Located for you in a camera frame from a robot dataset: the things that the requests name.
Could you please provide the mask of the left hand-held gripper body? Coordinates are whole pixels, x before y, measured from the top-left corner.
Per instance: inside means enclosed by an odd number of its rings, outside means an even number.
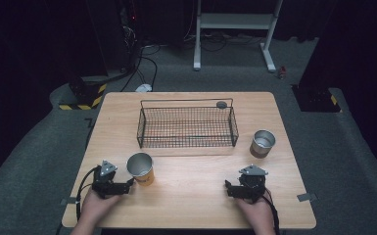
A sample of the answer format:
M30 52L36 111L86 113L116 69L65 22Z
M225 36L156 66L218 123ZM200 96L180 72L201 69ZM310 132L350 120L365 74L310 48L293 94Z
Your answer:
M123 190L131 188L125 183L114 183L114 177L118 168L106 160L102 160L100 165L95 167L93 174L92 190L100 198L107 196L122 195Z

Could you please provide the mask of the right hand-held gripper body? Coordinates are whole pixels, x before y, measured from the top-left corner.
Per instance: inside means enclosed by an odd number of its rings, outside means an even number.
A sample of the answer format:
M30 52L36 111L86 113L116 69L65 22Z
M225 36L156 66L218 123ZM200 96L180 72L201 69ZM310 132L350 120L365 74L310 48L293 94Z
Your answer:
M249 165L239 170L238 178L240 185L232 186L232 190L239 190L241 197L239 199L250 200L255 203L261 198L266 190L265 177L268 172L256 165Z

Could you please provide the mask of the orange tin can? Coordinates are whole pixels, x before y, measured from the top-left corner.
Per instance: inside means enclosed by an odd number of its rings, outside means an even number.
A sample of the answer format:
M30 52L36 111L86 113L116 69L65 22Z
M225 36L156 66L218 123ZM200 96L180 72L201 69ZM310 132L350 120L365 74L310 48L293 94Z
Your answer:
M153 159L146 153L132 155L127 160L126 169L141 186L149 186L154 182Z

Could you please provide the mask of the black wire basket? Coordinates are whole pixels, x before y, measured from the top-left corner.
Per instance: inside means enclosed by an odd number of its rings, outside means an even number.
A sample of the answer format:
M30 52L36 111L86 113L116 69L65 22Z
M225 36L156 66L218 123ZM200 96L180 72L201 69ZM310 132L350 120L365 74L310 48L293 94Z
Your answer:
M227 108L219 109L218 101ZM140 101L140 148L235 147L238 138L232 98Z

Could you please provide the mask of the person's left hand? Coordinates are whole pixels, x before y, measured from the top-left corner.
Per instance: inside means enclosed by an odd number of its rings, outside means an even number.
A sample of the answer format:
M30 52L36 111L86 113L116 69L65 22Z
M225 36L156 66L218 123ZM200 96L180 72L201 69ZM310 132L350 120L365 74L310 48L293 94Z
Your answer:
M89 189L81 207L81 215L78 224L87 227L95 227L120 199L121 196L118 195L102 199L96 192Z

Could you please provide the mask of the person's right hand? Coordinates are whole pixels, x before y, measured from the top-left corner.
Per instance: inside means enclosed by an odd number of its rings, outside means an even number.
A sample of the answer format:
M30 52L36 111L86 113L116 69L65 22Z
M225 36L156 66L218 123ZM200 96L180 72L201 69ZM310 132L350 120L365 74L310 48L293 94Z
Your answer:
M253 228L273 227L274 219L269 205L272 200L268 191L253 204L243 199L236 199L235 202Z

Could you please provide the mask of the grey tape piece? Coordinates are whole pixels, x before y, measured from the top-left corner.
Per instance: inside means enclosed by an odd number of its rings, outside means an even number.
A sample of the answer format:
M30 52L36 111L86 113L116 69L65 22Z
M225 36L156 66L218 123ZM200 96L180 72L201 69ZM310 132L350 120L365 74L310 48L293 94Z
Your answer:
M60 205L61 206L66 206L68 204L72 204L72 205L77 205L77 204L80 204L81 201L78 200L76 197L68 197L68 198L63 198L60 202Z
M317 200L317 196L314 193L304 193L304 194L298 195L297 198L300 202L304 202L304 201L312 202L312 201Z

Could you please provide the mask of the yellow black striped stand base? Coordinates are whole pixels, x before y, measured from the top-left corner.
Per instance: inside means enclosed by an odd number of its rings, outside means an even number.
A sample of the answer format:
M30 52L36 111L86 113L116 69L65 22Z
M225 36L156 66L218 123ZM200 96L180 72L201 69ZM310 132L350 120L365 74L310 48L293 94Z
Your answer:
M302 112L339 113L336 97L328 90L293 85L292 91Z
M63 111L93 110L101 103L106 83L88 84L82 78L75 78L69 82L69 88L75 98L73 103L60 103Z

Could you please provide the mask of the dark equipment rack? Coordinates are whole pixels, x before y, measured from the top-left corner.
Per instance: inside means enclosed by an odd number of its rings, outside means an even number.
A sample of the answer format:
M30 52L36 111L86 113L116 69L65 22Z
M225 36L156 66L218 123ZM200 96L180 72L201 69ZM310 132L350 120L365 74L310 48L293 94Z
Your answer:
M134 70L136 59L141 49L141 25L139 6L136 0L115 0L117 4L121 56L124 59L120 67L122 73Z

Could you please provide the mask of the white metal stand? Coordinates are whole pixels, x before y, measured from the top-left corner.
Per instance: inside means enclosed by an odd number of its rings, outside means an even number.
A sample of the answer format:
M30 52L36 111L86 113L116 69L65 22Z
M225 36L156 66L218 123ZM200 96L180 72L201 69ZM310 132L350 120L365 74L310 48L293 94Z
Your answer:
M259 45L263 58L269 72L276 72L269 46L274 30L277 25L283 0L277 0L274 11L271 14L225 14L225 13L203 13L202 0L197 0L196 12L196 33L193 57L193 69L201 69L201 30L202 29L250 29L265 30L266 37Z

